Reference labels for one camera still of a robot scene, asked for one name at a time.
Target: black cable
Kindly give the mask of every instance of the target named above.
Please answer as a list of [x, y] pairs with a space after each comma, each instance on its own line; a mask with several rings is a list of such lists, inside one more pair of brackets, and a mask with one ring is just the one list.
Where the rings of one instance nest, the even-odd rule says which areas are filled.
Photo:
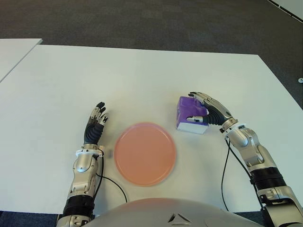
[[238, 162], [241, 164], [241, 166], [243, 167], [243, 169], [245, 170], [246, 174], [248, 175], [248, 177], [251, 179], [251, 175], [248, 172], [248, 170], [246, 169], [246, 167], [243, 165], [243, 163], [240, 161], [240, 159], [238, 158], [238, 156], [235, 154], [235, 152], [233, 152], [232, 148], [231, 148], [231, 141], [229, 140], [229, 143], [227, 142], [227, 140], [225, 140], [228, 149], [231, 150], [232, 154], [235, 156], [235, 158], [238, 160]]
[[96, 173], [96, 175], [100, 177], [100, 181], [99, 181], [99, 185], [98, 185], [98, 187], [97, 187], [97, 190], [96, 190], [96, 192], [95, 192], [95, 194], [94, 194], [94, 200], [95, 200], [95, 197], [96, 197], [96, 195], [97, 195], [97, 193], [98, 193], [98, 190], [99, 190], [99, 188], [100, 188], [102, 178], [105, 178], [105, 179], [107, 179], [107, 180], [113, 182], [115, 185], [118, 186], [118, 188], [122, 191], [122, 193], [123, 193], [123, 195], [124, 195], [125, 202], [127, 202], [127, 197], [126, 197], [126, 194], [125, 194], [125, 192], [123, 191], [123, 189], [122, 189], [115, 181], [113, 181], [112, 179], [110, 179], [110, 178], [108, 178], [108, 177], [106, 177], [106, 176], [103, 176], [103, 170], [104, 170], [104, 159], [103, 159], [103, 156], [104, 156], [104, 152], [103, 152], [102, 150], [101, 150], [101, 152], [102, 152], [102, 168], [101, 168], [101, 175], [99, 175], [99, 174]]
[[225, 140], [227, 146], [228, 146], [228, 150], [230, 150], [232, 152], [232, 154], [234, 155], [234, 157], [238, 160], [238, 162], [241, 164], [241, 166], [243, 167], [243, 169], [245, 170], [246, 174], [248, 175], [248, 177], [250, 178], [250, 182], [251, 184], [253, 185], [254, 187], [254, 190], [255, 190], [255, 193], [256, 193], [256, 196], [257, 196], [257, 199], [259, 201], [259, 204], [261, 206], [261, 209], [263, 210], [263, 205], [262, 205], [262, 202], [260, 200], [260, 198], [258, 197], [258, 193], [257, 193], [257, 188], [255, 186], [255, 184], [253, 183], [253, 179], [252, 179], [252, 176], [250, 175], [250, 173], [248, 172], [248, 170], [246, 169], [246, 167], [244, 166], [244, 164], [240, 161], [240, 159], [238, 158], [238, 156], [235, 154], [235, 152], [233, 152], [232, 148], [231, 148], [231, 141], [229, 140], [229, 142], [227, 142], [227, 140]]
[[108, 177], [106, 177], [106, 176], [103, 176], [103, 178], [105, 178], [105, 179], [107, 179], [107, 180], [113, 182], [115, 185], [117, 185], [118, 188], [121, 190], [121, 192], [122, 192], [123, 195], [124, 195], [125, 202], [127, 202], [127, 197], [126, 197], [126, 194], [125, 194], [125, 192], [123, 191], [123, 189], [122, 189], [115, 181], [113, 181], [112, 179], [110, 179], [110, 178], [108, 178]]
[[229, 141], [228, 152], [227, 152], [227, 156], [226, 156], [226, 160], [225, 160], [224, 170], [223, 170], [223, 174], [222, 174], [222, 181], [221, 181], [221, 195], [222, 195], [222, 199], [223, 199], [223, 202], [224, 202], [224, 205], [225, 205], [225, 208], [226, 208], [227, 211], [229, 211], [229, 210], [226, 206], [225, 199], [224, 199], [224, 196], [223, 196], [223, 179], [224, 179], [226, 164], [227, 164], [227, 160], [228, 160], [228, 156], [229, 156], [229, 151], [231, 150], [230, 144], [231, 144], [231, 141]]
[[94, 201], [95, 201], [96, 195], [97, 195], [97, 193], [98, 193], [98, 191], [99, 191], [99, 188], [100, 188], [100, 185], [101, 185], [101, 182], [102, 182], [103, 170], [104, 170], [104, 158], [103, 158], [103, 155], [102, 155], [101, 175], [99, 175], [99, 176], [100, 176], [100, 181], [99, 181], [98, 187], [97, 187], [97, 189], [96, 189], [96, 191], [95, 191], [95, 194], [94, 194], [94, 197], [93, 197]]

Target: white table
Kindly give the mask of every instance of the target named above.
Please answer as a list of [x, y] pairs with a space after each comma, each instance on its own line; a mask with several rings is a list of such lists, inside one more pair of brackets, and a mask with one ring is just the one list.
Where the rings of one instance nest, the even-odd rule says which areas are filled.
[[[227, 147], [220, 127], [204, 135], [175, 129], [178, 98], [189, 91], [213, 96], [255, 130], [303, 203], [303, 111], [257, 55], [37, 45], [0, 83], [0, 210], [62, 212], [74, 153], [99, 101], [110, 114], [101, 138], [107, 148], [105, 175], [121, 184], [129, 200], [175, 197], [223, 208]], [[163, 126], [177, 147], [173, 172], [151, 187], [127, 182], [113, 160], [119, 135], [145, 121]], [[231, 211], [259, 210], [233, 156], [224, 194]], [[95, 213], [123, 202], [117, 187], [104, 180]]]
[[0, 82], [42, 39], [0, 39]]

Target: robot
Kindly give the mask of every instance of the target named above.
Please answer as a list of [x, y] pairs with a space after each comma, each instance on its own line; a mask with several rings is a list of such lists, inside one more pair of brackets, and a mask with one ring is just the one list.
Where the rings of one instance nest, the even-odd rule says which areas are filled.
[[[239, 151], [261, 204], [266, 226], [303, 227], [302, 206], [291, 187], [286, 185], [268, 150], [259, 143], [256, 133], [233, 118], [228, 109], [210, 96], [200, 92], [190, 92], [188, 95], [205, 106], [209, 114], [189, 116], [187, 120], [220, 125], [224, 138], [229, 139]], [[73, 165], [74, 179], [57, 227], [261, 226], [211, 205], [165, 198], [132, 201], [93, 219], [98, 158], [102, 159], [101, 176], [103, 174], [104, 154], [98, 141], [108, 120], [104, 111], [105, 104], [101, 102], [89, 117], [83, 147], [76, 152], [78, 158]]]

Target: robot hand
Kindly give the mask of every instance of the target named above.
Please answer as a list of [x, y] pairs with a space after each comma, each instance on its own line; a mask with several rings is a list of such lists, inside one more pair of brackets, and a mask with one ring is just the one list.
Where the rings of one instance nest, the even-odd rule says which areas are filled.
[[106, 113], [103, 114], [104, 111], [105, 104], [101, 102], [91, 112], [84, 132], [84, 145], [98, 144], [98, 141], [102, 135], [104, 124], [108, 120]]
[[197, 99], [209, 112], [207, 116], [189, 116], [189, 122], [203, 122], [208, 124], [222, 125], [232, 118], [231, 113], [220, 102], [200, 92], [190, 92], [190, 97]]

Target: grey carpet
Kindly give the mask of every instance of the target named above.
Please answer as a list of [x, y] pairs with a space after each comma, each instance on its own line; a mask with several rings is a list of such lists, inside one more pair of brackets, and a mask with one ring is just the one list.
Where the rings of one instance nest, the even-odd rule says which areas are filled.
[[19, 212], [2, 212], [1, 227], [54, 227], [56, 214], [33, 214]]
[[0, 38], [258, 54], [303, 107], [303, 25], [266, 0], [0, 0]]

